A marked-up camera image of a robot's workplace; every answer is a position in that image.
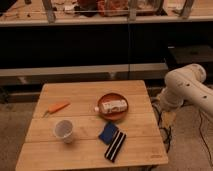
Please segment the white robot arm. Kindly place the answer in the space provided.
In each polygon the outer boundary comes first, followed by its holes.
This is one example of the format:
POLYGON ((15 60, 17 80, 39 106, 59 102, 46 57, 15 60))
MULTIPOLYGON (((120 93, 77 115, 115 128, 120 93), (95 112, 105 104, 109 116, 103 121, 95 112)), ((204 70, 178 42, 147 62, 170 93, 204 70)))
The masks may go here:
POLYGON ((206 71, 199 64, 169 71, 164 77, 166 87, 159 95, 161 108, 171 111, 187 100, 213 118, 213 89, 203 84, 205 79, 206 71))

